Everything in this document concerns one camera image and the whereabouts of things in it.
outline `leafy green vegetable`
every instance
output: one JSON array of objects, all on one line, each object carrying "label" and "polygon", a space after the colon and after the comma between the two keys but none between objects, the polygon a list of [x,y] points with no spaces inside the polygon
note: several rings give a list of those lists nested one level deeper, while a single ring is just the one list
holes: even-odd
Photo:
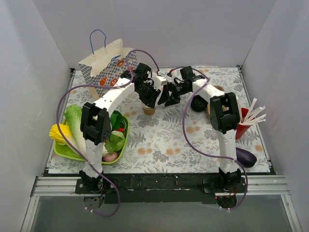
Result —
[{"label": "leafy green vegetable", "polygon": [[122,114],[120,112],[114,110],[114,112],[111,115],[110,121],[111,121],[111,125],[112,125],[113,130],[119,129],[121,121],[122,121]]},{"label": "leafy green vegetable", "polygon": [[86,154],[86,144],[81,132],[81,120],[82,120],[82,109],[78,105],[70,105],[67,107],[64,116],[66,117],[67,124],[69,125],[70,131],[77,143],[79,151],[82,154]]},{"label": "leafy green vegetable", "polygon": [[112,131],[108,141],[105,143],[106,150],[111,154],[114,151],[120,151],[125,143],[125,136],[120,131]]}]

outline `table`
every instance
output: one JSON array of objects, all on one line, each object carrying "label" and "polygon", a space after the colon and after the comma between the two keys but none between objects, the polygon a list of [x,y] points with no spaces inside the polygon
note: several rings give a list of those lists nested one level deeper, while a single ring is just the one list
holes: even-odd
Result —
[{"label": "table", "polygon": [[[220,85],[225,92],[234,92],[242,107],[249,107],[244,85],[237,68],[196,67],[210,79],[212,85]],[[170,69],[161,69],[162,75]],[[80,71],[76,71],[72,86],[85,84]],[[112,165],[104,165],[104,173],[216,173],[219,159],[205,157],[193,151],[186,143],[182,132],[184,107],[192,93],[182,96],[177,105],[157,106],[152,116],[143,113],[138,94],[131,94],[116,110],[130,120],[130,133],[121,159]],[[68,105],[80,107],[85,102],[94,102],[87,88],[78,88],[70,93]],[[189,140],[199,150],[212,155],[219,154],[219,142],[206,112],[196,113],[188,108],[185,122]],[[251,151],[257,163],[246,171],[267,173],[269,166],[259,131],[252,126],[237,140],[237,147]],[[77,174],[84,168],[84,162],[67,159],[54,154],[49,174]]]}]

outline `shopping bag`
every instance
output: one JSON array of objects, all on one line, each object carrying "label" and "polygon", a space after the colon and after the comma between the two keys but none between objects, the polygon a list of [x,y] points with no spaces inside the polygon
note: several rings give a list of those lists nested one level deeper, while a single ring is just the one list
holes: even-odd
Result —
[{"label": "shopping bag", "polygon": [[[94,51],[91,35],[95,31],[100,31],[105,36],[104,47]],[[123,47],[122,39],[115,40],[106,45],[106,35],[103,31],[97,29],[90,34],[90,45],[92,54],[79,62],[83,77],[88,85],[114,86],[120,75],[128,70],[126,65],[126,57],[129,51],[133,50],[130,47]],[[132,52],[128,61],[130,69],[136,69],[137,57],[136,53]],[[102,97],[108,90],[104,88],[89,88],[92,97],[97,100]]]}]

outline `yellow vegetable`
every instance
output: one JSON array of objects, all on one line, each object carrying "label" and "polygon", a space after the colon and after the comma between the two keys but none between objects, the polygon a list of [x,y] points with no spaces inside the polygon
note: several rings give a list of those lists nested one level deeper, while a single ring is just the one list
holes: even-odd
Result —
[{"label": "yellow vegetable", "polygon": [[[60,124],[60,128],[64,136],[68,139],[68,141],[78,149],[76,141],[74,140],[74,137],[70,131],[70,128],[68,125]],[[52,128],[49,131],[49,136],[57,141],[60,145],[68,145],[68,143],[64,140],[62,135],[60,134],[60,131],[58,130],[57,124],[54,124]]]}]

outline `gray floor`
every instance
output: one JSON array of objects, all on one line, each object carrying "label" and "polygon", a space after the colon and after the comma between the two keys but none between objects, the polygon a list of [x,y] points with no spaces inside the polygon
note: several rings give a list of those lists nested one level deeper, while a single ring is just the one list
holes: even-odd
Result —
[{"label": "gray floor", "polygon": [[31,231],[289,232],[291,227],[280,196],[247,196],[230,213],[197,203],[123,203],[111,218],[85,210],[82,197],[41,197]]}]

